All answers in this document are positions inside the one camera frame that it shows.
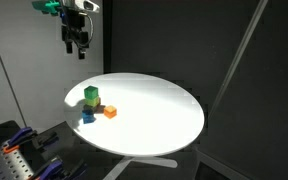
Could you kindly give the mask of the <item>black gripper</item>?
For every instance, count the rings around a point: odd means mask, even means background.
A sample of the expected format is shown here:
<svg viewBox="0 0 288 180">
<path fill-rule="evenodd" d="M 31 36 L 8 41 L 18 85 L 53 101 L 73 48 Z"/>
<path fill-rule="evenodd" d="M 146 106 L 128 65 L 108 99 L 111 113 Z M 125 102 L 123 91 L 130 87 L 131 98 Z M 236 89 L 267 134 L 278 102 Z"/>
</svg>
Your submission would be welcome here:
<svg viewBox="0 0 288 180">
<path fill-rule="evenodd" d="M 73 53 L 72 42 L 75 41 L 81 47 L 87 47 L 89 44 L 88 33 L 83 31 L 85 26 L 85 16 L 78 11 L 67 9 L 61 13 L 62 40 L 66 43 L 67 54 Z M 78 58 L 85 59 L 85 49 L 78 48 Z"/>
</svg>

